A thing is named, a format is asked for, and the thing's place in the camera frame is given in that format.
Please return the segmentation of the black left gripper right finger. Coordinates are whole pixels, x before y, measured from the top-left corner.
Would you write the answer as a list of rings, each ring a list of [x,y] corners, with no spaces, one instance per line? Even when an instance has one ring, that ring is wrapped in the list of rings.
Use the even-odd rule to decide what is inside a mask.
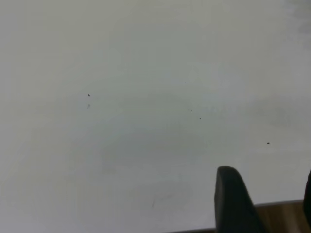
[[[311,171],[308,175],[308,180],[305,187],[305,194],[303,200],[303,211],[306,220],[311,220]]]

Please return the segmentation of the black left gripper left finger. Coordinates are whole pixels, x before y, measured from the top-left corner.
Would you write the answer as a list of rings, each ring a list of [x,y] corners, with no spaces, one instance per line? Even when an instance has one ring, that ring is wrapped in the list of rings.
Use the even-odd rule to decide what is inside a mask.
[[[240,173],[233,167],[217,169],[214,194],[217,233],[266,233]]]

